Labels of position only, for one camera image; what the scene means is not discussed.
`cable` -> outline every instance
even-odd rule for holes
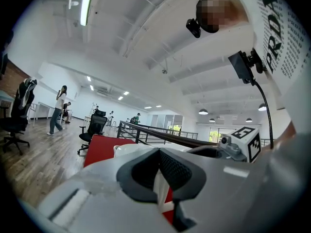
[[[266,107],[267,107],[267,114],[268,114],[268,120],[269,120],[269,133],[270,133],[270,149],[273,149],[274,145],[273,145],[272,122],[271,122],[270,110],[269,110],[269,106],[267,103],[267,99],[266,99],[266,96],[264,95],[264,92],[263,92],[261,86],[257,83],[256,80],[254,80],[254,84],[255,84],[255,86],[257,86],[258,90],[260,91],[260,93],[263,97],[264,103],[266,104]]]

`blue pants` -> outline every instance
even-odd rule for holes
[[[50,134],[54,134],[55,126],[59,131],[63,130],[62,126],[57,122],[58,116],[61,114],[62,110],[55,108],[53,116],[50,120]]]

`white t-shirt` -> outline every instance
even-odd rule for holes
[[[311,132],[311,41],[307,32],[285,0],[240,1],[255,33],[254,49],[278,86],[296,131]]]
[[[57,108],[57,109],[63,109],[62,108],[62,100],[65,102],[65,99],[66,99],[66,94],[65,93],[63,93],[59,98],[58,98],[58,100],[57,100],[57,102],[56,102],[56,105],[55,105],[55,108]]]

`chair base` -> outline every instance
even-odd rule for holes
[[[89,145],[82,144],[82,145],[81,145],[81,148],[78,150],[78,155],[80,155],[80,151],[81,151],[81,150],[86,150],[86,149],[88,149],[88,147],[89,147]]]
[[[4,153],[6,153],[6,147],[11,145],[12,143],[14,143],[16,145],[20,155],[23,155],[23,152],[20,150],[18,143],[27,143],[28,147],[30,147],[29,142],[26,142],[24,140],[18,139],[16,137],[5,137],[4,138],[4,142],[5,142],[5,144],[2,146],[2,150],[3,150]]]

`brick wall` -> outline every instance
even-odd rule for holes
[[[20,83],[24,81],[24,79],[29,78],[29,76],[24,73],[21,69],[15,66],[11,61],[8,61],[6,66],[5,75],[3,80],[0,81],[0,90],[5,91],[8,95],[15,98],[16,91]],[[10,107],[9,102],[2,101],[1,106]],[[3,117],[3,110],[0,110],[0,118]]]

